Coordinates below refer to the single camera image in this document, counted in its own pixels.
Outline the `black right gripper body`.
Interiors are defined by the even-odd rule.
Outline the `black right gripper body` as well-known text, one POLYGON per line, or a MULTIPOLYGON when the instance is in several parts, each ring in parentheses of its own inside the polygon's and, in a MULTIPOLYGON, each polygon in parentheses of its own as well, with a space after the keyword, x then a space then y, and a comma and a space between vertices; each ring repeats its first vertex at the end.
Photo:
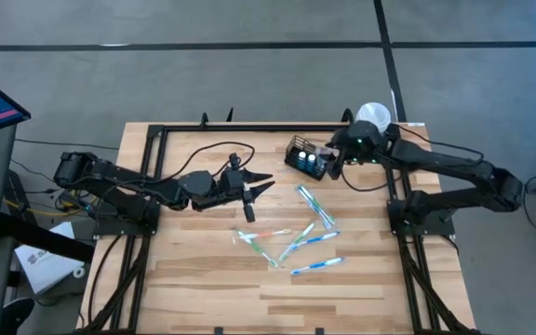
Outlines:
POLYGON ((337 130, 332 136, 329 146, 336 149, 334 162, 336 164, 358 164, 358 148, 360 133, 354 130, 337 130))

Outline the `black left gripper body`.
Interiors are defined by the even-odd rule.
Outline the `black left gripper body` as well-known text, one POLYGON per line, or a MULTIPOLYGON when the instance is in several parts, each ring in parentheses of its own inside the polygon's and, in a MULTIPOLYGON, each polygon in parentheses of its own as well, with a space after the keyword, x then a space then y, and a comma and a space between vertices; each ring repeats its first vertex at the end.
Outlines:
POLYGON ((213 175, 213 188, 210 197, 212 208, 234 201, 241 201, 244 207, 248 205, 245 199, 246 190, 240 163, 241 158, 232 153, 221 172, 213 175))

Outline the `white-lidded wipes canister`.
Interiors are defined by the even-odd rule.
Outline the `white-lidded wipes canister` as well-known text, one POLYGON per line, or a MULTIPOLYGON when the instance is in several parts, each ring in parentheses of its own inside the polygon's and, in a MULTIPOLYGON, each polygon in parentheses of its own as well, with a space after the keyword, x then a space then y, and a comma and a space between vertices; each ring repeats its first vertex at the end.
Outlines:
POLYGON ((355 121, 368 121, 373 124, 380 133, 384 133, 392 123, 392 117, 385 105, 378 102, 368 102, 358 109, 355 115, 355 121))

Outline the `black desk beam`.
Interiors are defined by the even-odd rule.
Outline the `black desk beam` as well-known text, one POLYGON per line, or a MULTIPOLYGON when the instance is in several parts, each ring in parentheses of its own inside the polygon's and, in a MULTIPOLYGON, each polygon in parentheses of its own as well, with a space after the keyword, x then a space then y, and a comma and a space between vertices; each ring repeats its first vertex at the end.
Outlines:
POLYGON ((91 263, 95 251, 91 245, 5 213, 0 213, 0 236, 12 237, 19 244, 85 263, 91 263))

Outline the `white paper booklet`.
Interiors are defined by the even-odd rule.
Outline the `white paper booklet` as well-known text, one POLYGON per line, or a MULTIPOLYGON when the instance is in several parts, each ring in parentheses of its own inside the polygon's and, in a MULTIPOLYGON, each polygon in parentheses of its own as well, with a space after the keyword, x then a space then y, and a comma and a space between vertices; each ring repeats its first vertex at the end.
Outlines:
POLYGON ((20 266, 35 294, 41 294, 57 285, 67 276, 76 279, 86 275, 82 261, 73 260, 30 246, 15 248, 20 266))

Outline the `black aluminium table frame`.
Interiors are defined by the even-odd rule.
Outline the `black aluminium table frame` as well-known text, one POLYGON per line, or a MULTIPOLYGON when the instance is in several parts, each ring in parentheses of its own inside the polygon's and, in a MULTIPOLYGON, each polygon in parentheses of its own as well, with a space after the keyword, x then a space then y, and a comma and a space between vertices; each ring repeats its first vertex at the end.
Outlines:
POLYGON ((210 168, 244 144, 254 146, 250 163, 275 176, 275 186, 259 200, 251 231, 291 228, 314 222, 296 192, 306 185, 337 220, 341 234, 299 251, 274 268, 248 244, 233 244, 231 230, 245 219, 237 205, 201 213, 163 209, 148 258, 116 311, 102 320, 124 255, 138 245, 104 238, 97 246, 99 275, 88 284, 97 292, 85 299, 87 323, 80 335, 457 335, 475 329, 457 254, 440 237, 402 237, 390 232, 387 200, 409 189, 436 191, 436 174, 387 172, 380 167, 350 167, 343 181, 314 181, 290 169, 284 154, 294 135, 327 141, 334 123, 129 123, 118 162, 167 174, 197 152, 210 168), (291 275, 309 264, 344 257, 339 264, 291 275))

